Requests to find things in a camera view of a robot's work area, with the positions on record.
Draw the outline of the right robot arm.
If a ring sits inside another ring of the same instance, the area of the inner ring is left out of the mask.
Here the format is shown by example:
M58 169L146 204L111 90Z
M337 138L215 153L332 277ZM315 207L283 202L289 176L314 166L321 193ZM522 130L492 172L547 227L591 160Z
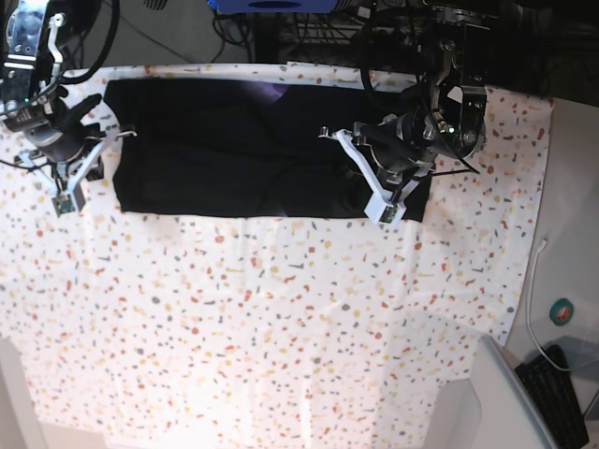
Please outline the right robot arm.
M110 23L104 44L81 75L67 75L68 45L90 32L101 7L98 1L20 1L6 23L6 52L1 62L1 121L33 145L22 152L14 167L41 173L38 157L51 170L53 196L73 196L91 172L102 167L106 132L83 118L100 105L101 94L91 94L69 107L68 88L90 80L106 62L121 19L121 4L110 4Z

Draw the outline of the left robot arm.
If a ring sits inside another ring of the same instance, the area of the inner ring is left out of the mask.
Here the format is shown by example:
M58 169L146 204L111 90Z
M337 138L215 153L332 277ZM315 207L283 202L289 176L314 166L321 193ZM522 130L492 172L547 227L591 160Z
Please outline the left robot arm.
M499 2L483 7L473 1L371 7L358 35L358 68L366 96L386 115L378 124L320 131L342 147L367 182L371 196L364 213L371 221L403 219L409 196L440 177L440 156L459 162L460 174L477 172L468 160L486 143L489 46L500 11ZM388 103L373 87L369 47L376 26L398 20L407 23L405 45L416 81Z

